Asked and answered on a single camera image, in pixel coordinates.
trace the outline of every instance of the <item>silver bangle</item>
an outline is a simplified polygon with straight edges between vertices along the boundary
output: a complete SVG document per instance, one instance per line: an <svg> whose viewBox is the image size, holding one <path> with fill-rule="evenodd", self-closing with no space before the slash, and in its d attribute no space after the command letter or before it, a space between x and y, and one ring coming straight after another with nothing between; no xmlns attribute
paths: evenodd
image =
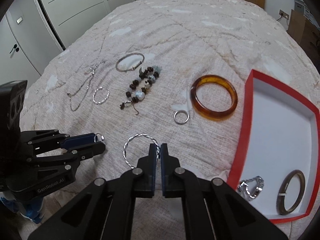
<svg viewBox="0 0 320 240"><path fill-rule="evenodd" d="M257 185L253 193L250 193L248 190L248 183L256 181ZM254 200L262 191L264 186L264 180L260 176L254 177L252 179L245 179L240 181L238 186L239 194L242 195L242 197L247 201Z"/></svg>
<svg viewBox="0 0 320 240"><path fill-rule="evenodd" d="M92 94L92 101L93 101L96 105L101 105L101 104L103 104L105 101L107 101L107 99L109 98L109 95L110 95L110 91L108 90L108 93L107 93L106 97L105 97L101 102L97 102L94 98L95 98L95 96L96 96L96 93L97 93L99 90L101 90L101 89L103 89L103 87L98 87L98 88L93 92L93 94Z"/></svg>
<svg viewBox="0 0 320 240"><path fill-rule="evenodd" d="M134 138L136 138L136 137L141 137L141 136L144 136L144 137L146 137L146 138L149 138L149 139L151 139L151 140L153 141L153 143L154 143L154 144L156 145L156 147L157 147L157 159L160 158L160 147L159 147L157 141L156 141L153 137L151 137L151 136L149 136L149 135L147 135L147 134L138 133L138 134L136 134L136 135L134 135L134 136L131 136L131 137L128 139L128 141L127 141L127 142L124 144L124 146L123 146L123 153L122 153L123 158L125 159L125 163L126 163L127 165L129 165L130 168L132 168L132 169L134 169L135 167L132 166L132 165L129 163L129 161L127 160L126 150L127 150L127 147L128 147L128 143L129 143L130 141L132 141L132 140L133 140Z"/></svg>
<svg viewBox="0 0 320 240"><path fill-rule="evenodd" d="M176 119L176 117L177 117L177 114L179 114L179 113L184 113L184 114L186 114L186 115L187 115L187 119L186 119L185 121L183 121L183 122L178 122L177 119ZM185 124L186 122L188 122L189 117L190 117L190 116L189 116L188 112L185 111L185 110L179 110L179 111L175 112L174 115L173 115L173 119L174 119L174 121L175 121L177 124Z"/></svg>
<svg viewBox="0 0 320 240"><path fill-rule="evenodd" d="M135 65L134 67L132 67L132 69L125 69L125 70L122 70L122 69L119 69L118 68L118 65L121 61L123 61L125 58L127 57L130 57L130 56L133 56L133 55L139 55L139 56L142 56L142 60L140 60L140 62ZM144 62L144 55L142 53L138 53L138 52L134 52L134 53L130 53L128 55L125 55L124 57L122 57L121 59L119 59L116 63L116 70L117 71L120 71L120 72L127 72L127 71L133 71L133 70L136 70L137 67L139 67L142 63Z"/></svg>

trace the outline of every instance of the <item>bedspread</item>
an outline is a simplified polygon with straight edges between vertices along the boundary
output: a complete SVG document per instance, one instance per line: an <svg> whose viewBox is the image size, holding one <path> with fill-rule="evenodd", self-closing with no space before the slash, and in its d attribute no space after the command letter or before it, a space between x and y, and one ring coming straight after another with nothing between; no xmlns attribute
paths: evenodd
<svg viewBox="0 0 320 240"><path fill-rule="evenodd" d="M119 105L138 77L138 69L126 73L115 69L117 60L131 52L145 55L143 68L162 68L150 93L136 105L137 116L132 107L120 110ZM67 93L76 92L90 67L102 60L105 63L98 67L79 109L71 111ZM56 212L95 178L110 180L128 170L123 145L136 133L167 143L169 154L198 177L226 180L239 139L244 84L252 68L288 84L320 106L316 68L280 23L257 5L244 0L139 0L115 9L53 59L26 93L22 130L59 129L71 136L99 132L106 138L106 152L81 162L76 182L45 198L49 212ZM189 89L205 74L222 76L234 85L238 105L229 119L213 122L192 110ZM106 88L110 90L107 102L100 106L92 102L98 86L104 87L97 93L98 100L104 98ZM83 98L85 87L72 98L73 108ZM199 90L201 101L213 110L225 110L231 103L227 91L217 85ZM180 109L190 113L185 125L173 121L174 112ZM131 163L148 153L149 143L139 138L129 144ZM155 197L136 201L132 239L185 239L180 200L162 198L157 169ZM297 239L319 201L318 197L310 216L279 228L290 239ZM22 238L35 228L29 222L21 223Z"/></svg>

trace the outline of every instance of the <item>bronze bangle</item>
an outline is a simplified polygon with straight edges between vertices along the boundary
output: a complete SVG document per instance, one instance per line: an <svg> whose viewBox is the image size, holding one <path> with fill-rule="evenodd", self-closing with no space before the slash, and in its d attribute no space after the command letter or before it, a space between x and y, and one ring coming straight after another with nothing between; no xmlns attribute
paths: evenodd
<svg viewBox="0 0 320 240"><path fill-rule="evenodd" d="M196 90L199 87L201 87L203 84L206 84L206 83L216 83L216 84L224 87L229 92L232 102L231 102L231 107L228 110L222 111L222 112L212 111L212 110L206 108L199 101L197 94L196 94ZM216 76L216 75L206 75L206 76L202 76L202 77L198 78L193 83L193 85L191 87L190 97L191 97L192 105L193 105L194 109L196 110L196 112L198 112L202 117L210 119L210 120L214 120L214 121L225 119L225 118L229 117L236 109L237 103L238 103L237 92L236 92L235 88L233 87L233 85L225 78L222 78L222 77Z"/></svg>
<svg viewBox="0 0 320 240"><path fill-rule="evenodd" d="M129 68L129 69L119 69L118 68L118 65L121 61L123 61L125 58L127 57L130 57L130 56L133 56L133 55L138 55L138 56L142 56L142 60L139 61L139 63L137 65L135 65L134 67L132 68ZM144 55L142 53L138 53L138 52L134 52L134 53L130 53L130 54L127 54L125 56L123 56L121 59L119 59L116 63L116 70L119 71L119 72L127 72L127 71L133 71L133 70L136 70L137 67L139 67L142 63L144 62Z"/></svg>
<svg viewBox="0 0 320 240"><path fill-rule="evenodd" d="M295 201L295 203L293 204L293 206L291 208L289 208L288 210L286 210L284 207L284 197L286 194L287 187L288 187L288 185L294 175L297 175L300 180L300 191L299 191L298 198ZM279 193L278 193L278 197L277 197L277 209L278 209L278 212L280 215L288 215L292 211L294 211L297 208L297 206L299 206L299 204L302 200L303 194L304 194L305 185L306 185L306 179L304 178L304 175L303 175L302 171L300 171L300 170L294 170L294 171L290 172L287 177L285 177L284 181L281 184L281 187L280 187Z"/></svg>

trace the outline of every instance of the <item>door handle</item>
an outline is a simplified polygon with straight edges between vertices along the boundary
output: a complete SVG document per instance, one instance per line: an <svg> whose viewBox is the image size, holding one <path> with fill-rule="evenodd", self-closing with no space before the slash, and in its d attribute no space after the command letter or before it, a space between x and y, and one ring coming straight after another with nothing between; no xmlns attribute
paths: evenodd
<svg viewBox="0 0 320 240"><path fill-rule="evenodd" d="M18 46L18 45L15 44L9 54L11 54L11 52L12 52L17 46Z"/></svg>
<svg viewBox="0 0 320 240"><path fill-rule="evenodd" d="M22 21L23 21L23 19L22 19L22 17L20 17L20 18L17 20L17 24L19 25L19 23L22 22Z"/></svg>

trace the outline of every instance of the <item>silver chain necklace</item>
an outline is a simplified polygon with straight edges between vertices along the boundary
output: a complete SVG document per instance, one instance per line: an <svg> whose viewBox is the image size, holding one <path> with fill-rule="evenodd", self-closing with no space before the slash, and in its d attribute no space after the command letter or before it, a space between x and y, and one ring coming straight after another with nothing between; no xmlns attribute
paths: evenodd
<svg viewBox="0 0 320 240"><path fill-rule="evenodd" d="M94 77L94 74L95 74L95 71L96 69L98 68L98 66L102 63L105 63L104 60L100 61L98 64L96 64L94 67L91 67L90 68L90 71L91 71L91 75L90 77L88 77L84 82L83 84L78 88L78 90L74 93L74 94L71 94L71 93L67 93L68 97L69 97L69 101L70 101L70 110L72 112L75 112L76 110L78 110L78 108L80 107L82 101L85 99L86 95L88 94L88 91L89 91L89 88L90 88L90 84L91 84L91 81ZM87 85L87 90L86 92L84 93L84 97L81 99L80 103L78 104L78 106L75 108L75 109L72 109L72 103L71 103L71 98L74 97L76 94L79 93L79 91L81 90L81 88L86 84L87 80L89 80L89 83Z"/></svg>

